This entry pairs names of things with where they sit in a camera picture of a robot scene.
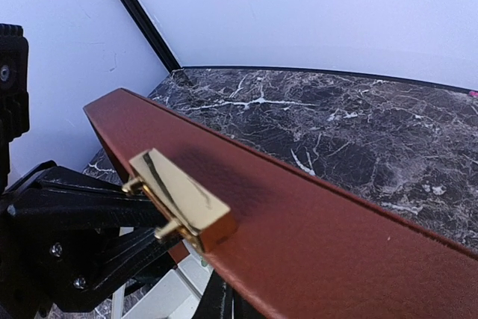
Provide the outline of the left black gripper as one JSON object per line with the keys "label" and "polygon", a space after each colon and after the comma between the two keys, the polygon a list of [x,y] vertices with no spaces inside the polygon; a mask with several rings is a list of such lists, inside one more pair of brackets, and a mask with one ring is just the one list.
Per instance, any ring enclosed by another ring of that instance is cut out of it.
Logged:
{"label": "left black gripper", "polygon": [[[38,165],[1,196],[1,313],[90,312],[131,279],[130,293],[156,283],[176,265],[178,236],[152,228],[163,223],[144,196]],[[128,226],[140,228],[119,237]]]}

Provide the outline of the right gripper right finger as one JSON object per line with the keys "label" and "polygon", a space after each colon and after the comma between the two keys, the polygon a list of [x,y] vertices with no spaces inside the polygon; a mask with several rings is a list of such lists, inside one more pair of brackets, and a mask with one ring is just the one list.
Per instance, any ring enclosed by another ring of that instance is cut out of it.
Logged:
{"label": "right gripper right finger", "polygon": [[234,319],[261,319],[261,313],[234,291]]}

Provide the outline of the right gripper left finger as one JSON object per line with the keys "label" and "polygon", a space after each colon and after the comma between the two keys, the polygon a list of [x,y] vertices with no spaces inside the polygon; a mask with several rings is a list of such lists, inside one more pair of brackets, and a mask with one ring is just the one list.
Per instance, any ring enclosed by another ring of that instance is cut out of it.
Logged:
{"label": "right gripper left finger", "polygon": [[213,272],[196,309],[196,319],[232,319],[233,290]]}

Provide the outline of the red wooden jewelry box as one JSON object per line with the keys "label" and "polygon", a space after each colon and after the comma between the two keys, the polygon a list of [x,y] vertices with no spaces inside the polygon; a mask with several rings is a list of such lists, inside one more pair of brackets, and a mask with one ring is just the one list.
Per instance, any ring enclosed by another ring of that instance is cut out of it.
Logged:
{"label": "red wooden jewelry box", "polygon": [[84,109],[142,191],[269,318],[475,318],[477,256],[126,89]]}

